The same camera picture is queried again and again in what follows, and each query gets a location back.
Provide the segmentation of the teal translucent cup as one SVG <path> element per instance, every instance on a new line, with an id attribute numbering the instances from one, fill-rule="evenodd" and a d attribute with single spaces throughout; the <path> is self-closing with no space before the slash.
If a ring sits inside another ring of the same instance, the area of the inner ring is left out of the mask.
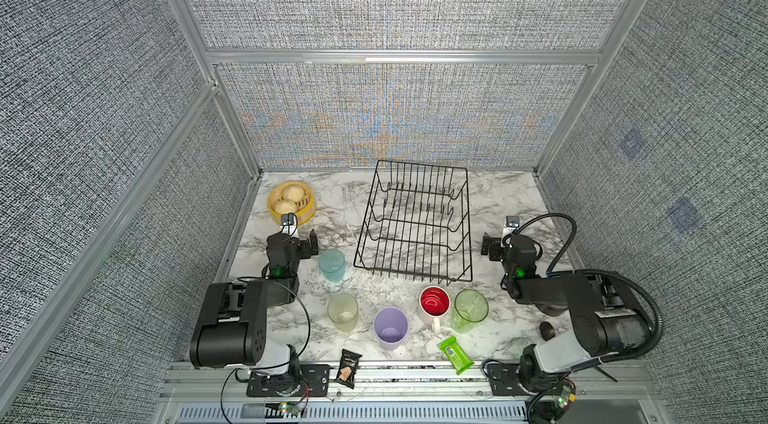
<path id="1" fill-rule="evenodd" d="M 318 256 L 318 267 L 330 282 L 340 282 L 346 270 L 345 256 L 338 249 L 326 249 Z"/>

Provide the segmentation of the pale yellow-green frosted cup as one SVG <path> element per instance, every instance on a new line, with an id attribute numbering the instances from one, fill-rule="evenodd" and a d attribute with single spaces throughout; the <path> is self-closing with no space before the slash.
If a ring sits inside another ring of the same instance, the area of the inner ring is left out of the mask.
<path id="1" fill-rule="evenodd" d="M 357 326 L 359 319 L 358 302 L 351 294 L 336 294 L 328 303 L 327 315 L 338 330 L 351 332 Z"/>

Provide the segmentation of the white mug red inside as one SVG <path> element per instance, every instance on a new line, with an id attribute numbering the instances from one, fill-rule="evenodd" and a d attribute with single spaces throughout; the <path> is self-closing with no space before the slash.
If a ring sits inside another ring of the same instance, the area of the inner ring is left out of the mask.
<path id="1" fill-rule="evenodd" d="M 451 299 L 445 289 L 429 286 L 422 290 L 418 298 L 418 315 L 425 325 L 439 332 L 442 321 L 451 309 Z"/>

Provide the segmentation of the lavender plastic cup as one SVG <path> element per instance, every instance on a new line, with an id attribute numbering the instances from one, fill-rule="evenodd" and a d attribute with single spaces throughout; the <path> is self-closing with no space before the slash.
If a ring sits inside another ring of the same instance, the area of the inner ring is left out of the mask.
<path id="1" fill-rule="evenodd" d="M 376 314 L 373 329 L 380 346 L 385 350 L 394 350 L 405 340 L 409 331 L 409 321 L 402 310 L 387 307 Z"/>

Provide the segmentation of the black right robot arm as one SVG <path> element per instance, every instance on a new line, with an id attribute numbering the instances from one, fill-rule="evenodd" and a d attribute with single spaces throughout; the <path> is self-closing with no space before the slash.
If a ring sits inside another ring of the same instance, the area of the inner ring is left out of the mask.
<path id="1" fill-rule="evenodd" d="M 527 346 L 519 358 L 519 385 L 530 394 L 548 392 L 572 373 L 600 364 L 639 358 L 660 342 L 663 316 L 648 291 L 614 271 L 576 269 L 537 273 L 541 246 L 510 232 L 485 234 L 481 253 L 502 264 L 500 287 L 520 305 L 557 317 L 571 329 Z"/>

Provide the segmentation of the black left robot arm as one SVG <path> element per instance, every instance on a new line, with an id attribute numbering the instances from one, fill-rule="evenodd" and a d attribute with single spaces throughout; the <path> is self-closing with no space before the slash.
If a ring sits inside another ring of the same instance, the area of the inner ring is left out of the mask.
<path id="1" fill-rule="evenodd" d="M 189 348 L 197 368 L 225 368 L 248 372 L 238 380 L 247 385 L 249 397 L 325 397 L 329 368 L 303 365 L 297 350 L 269 337 L 268 310 L 298 297 L 298 267 L 319 254 L 315 231 L 300 239 L 284 232 L 267 238 L 268 263 L 259 276 L 241 276 L 217 282 L 205 293 Z"/>

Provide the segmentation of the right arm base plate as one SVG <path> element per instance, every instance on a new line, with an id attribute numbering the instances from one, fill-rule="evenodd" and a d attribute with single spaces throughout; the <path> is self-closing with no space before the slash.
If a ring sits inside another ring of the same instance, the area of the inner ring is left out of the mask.
<path id="1" fill-rule="evenodd" d="M 519 381 L 517 363 L 491 361 L 486 363 L 482 372 L 488 379 L 491 393 L 495 397 L 527 396 L 528 392 Z"/>

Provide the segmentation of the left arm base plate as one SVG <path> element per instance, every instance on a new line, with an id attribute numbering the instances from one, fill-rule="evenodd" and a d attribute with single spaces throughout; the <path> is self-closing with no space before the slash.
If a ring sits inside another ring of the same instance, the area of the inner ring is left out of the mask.
<path id="1" fill-rule="evenodd" d="M 246 395 L 252 398 L 326 397 L 331 367 L 327 364 L 291 364 L 286 373 L 252 371 Z"/>

